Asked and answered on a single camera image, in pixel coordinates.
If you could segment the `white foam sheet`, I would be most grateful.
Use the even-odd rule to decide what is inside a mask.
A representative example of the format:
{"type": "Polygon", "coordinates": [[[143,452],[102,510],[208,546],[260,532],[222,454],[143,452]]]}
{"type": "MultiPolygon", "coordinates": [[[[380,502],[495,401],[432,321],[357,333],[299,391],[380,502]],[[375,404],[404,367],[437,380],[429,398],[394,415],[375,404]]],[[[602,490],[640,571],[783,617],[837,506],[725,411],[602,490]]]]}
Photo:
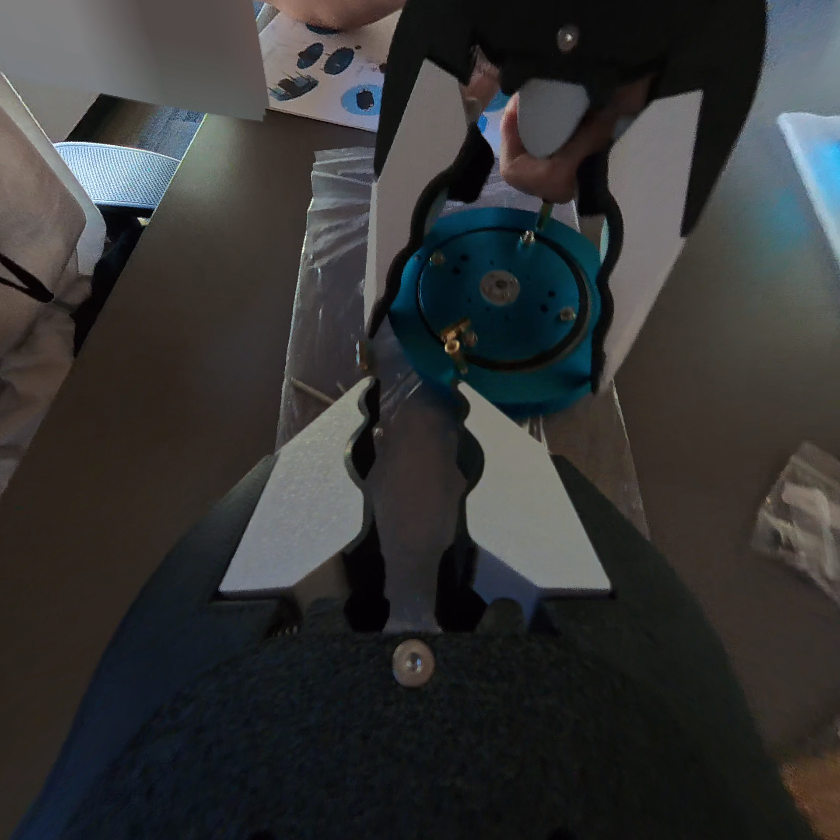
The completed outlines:
{"type": "Polygon", "coordinates": [[[826,242],[839,261],[839,116],[784,112],[776,122],[826,242]]]}

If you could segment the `clear plastic bag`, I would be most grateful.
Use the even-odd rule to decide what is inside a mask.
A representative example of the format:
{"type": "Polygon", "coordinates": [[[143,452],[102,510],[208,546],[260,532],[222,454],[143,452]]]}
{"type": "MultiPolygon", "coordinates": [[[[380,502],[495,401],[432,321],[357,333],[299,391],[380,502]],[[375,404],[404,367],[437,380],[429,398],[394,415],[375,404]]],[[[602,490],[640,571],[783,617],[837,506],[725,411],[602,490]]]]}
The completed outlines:
{"type": "MultiPolygon", "coordinates": [[[[292,306],[276,449],[330,406],[297,392],[299,379],[338,401],[364,376],[363,285],[373,181],[372,148],[315,152],[297,288],[292,306]]],[[[516,423],[577,468],[645,537],[648,522],[616,388],[585,395],[557,413],[516,423]]]]}

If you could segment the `person's left hand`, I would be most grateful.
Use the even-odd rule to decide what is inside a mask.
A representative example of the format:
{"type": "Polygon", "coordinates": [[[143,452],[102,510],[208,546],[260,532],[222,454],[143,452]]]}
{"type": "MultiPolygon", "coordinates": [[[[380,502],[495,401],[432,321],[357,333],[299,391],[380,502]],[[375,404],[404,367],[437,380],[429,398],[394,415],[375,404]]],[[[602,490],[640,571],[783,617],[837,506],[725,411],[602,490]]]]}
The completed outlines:
{"type": "Polygon", "coordinates": [[[508,102],[500,121],[500,174],[522,193],[545,203],[565,204],[575,199],[577,174],[583,162],[608,150],[617,128],[632,121],[648,104],[648,92],[657,73],[616,89],[602,109],[588,112],[566,144],[546,159],[526,151],[518,131],[519,94],[508,102]]]}

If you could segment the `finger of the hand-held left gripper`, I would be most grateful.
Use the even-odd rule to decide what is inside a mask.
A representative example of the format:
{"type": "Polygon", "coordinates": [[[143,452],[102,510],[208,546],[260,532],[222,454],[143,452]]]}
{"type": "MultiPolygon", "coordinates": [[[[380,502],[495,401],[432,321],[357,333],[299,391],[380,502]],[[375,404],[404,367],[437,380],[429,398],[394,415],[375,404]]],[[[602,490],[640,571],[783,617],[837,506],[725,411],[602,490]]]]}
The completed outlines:
{"type": "Polygon", "coordinates": [[[425,59],[373,183],[363,292],[367,340],[377,334],[406,262],[424,241],[468,129],[459,82],[425,59]]]}
{"type": "Polygon", "coordinates": [[[611,384],[679,257],[703,94],[649,104],[614,143],[607,184],[623,221],[623,241],[608,279],[612,324],[603,340],[596,392],[611,384]]]}

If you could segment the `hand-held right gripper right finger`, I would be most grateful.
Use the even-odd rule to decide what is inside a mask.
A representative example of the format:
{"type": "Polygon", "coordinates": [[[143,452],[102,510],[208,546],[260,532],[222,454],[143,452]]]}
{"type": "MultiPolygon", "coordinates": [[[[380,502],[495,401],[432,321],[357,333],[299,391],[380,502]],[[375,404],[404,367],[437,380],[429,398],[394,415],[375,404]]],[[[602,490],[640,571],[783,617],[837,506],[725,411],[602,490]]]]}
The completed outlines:
{"type": "Polygon", "coordinates": [[[470,632],[499,600],[518,605],[529,625],[546,600],[609,596],[612,584],[549,450],[467,383],[453,395],[465,488],[438,566],[441,629],[470,632]]]}

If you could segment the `blue round rotating base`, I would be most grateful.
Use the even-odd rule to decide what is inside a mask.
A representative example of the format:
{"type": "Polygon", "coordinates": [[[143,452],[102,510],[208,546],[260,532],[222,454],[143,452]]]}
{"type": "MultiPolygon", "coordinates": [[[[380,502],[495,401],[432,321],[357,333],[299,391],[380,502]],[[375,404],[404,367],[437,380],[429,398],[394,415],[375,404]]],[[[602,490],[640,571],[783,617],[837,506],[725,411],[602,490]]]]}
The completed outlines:
{"type": "Polygon", "coordinates": [[[537,232],[536,219],[511,207],[439,218],[388,313],[421,378],[439,389],[461,380],[511,417],[554,413],[592,392],[603,309],[596,247],[554,218],[537,232]],[[452,358],[439,334],[460,319],[477,343],[452,358]]]}

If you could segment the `white mesh chair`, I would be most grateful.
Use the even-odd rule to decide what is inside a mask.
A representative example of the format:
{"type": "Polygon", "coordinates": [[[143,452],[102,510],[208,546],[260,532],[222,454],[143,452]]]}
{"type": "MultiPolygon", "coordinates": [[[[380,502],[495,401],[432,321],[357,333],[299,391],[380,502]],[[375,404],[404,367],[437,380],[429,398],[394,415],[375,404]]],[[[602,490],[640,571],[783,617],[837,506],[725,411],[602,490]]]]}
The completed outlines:
{"type": "Polygon", "coordinates": [[[174,157],[121,145],[65,141],[56,151],[101,209],[150,217],[174,177],[174,157]]]}

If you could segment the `grey desk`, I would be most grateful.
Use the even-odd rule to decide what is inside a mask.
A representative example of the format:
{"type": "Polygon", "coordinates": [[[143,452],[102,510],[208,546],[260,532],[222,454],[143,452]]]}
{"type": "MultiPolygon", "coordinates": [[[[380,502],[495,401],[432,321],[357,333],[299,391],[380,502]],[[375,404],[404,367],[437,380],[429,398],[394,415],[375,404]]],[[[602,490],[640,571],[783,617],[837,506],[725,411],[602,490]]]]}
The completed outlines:
{"type": "MultiPolygon", "coordinates": [[[[838,715],[838,610],[754,554],[803,441],[838,455],[838,276],[757,115],[617,377],[654,543],[721,635],[770,745],[838,715]]],[[[314,151],[368,143],[210,116],[2,497],[2,823],[175,541],[275,441],[314,151]]]]}

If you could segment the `person's left forearm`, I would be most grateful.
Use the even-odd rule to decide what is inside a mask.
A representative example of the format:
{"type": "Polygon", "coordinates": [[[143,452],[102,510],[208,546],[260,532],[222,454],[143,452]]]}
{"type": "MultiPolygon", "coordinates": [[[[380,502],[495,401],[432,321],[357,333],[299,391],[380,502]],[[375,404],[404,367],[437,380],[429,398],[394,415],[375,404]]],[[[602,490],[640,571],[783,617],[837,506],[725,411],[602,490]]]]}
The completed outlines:
{"type": "Polygon", "coordinates": [[[400,12],[405,1],[267,1],[305,25],[352,31],[400,12]]]}

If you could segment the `white assembly guide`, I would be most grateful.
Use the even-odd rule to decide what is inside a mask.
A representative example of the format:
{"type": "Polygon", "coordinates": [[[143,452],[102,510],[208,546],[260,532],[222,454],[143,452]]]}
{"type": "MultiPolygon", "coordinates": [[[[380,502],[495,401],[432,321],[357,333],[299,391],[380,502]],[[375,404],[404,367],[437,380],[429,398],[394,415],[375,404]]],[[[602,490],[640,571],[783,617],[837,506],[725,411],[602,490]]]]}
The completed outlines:
{"type": "Polygon", "coordinates": [[[376,132],[400,14],[338,30],[277,12],[259,33],[268,109],[376,132]]]}

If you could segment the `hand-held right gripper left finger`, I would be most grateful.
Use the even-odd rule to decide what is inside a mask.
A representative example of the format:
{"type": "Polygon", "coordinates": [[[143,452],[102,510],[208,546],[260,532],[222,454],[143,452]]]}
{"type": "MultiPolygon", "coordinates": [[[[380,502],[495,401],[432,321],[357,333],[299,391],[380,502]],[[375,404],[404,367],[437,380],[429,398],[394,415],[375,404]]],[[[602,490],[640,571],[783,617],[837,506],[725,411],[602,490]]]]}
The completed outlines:
{"type": "Polygon", "coordinates": [[[336,599],[353,630],[385,628],[385,561],[366,486],[380,390],[364,377],[280,447],[218,587],[222,597],[278,595],[299,613],[336,599]]]}

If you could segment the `pile of small hardware bags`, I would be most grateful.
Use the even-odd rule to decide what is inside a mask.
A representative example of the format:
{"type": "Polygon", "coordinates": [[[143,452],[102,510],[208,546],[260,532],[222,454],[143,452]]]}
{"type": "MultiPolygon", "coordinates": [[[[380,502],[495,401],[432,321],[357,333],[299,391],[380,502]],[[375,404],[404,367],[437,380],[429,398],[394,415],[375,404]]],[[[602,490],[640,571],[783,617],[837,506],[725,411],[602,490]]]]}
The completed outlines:
{"type": "Polygon", "coordinates": [[[768,491],[751,546],[839,603],[839,461],[804,442],[768,491]]]}

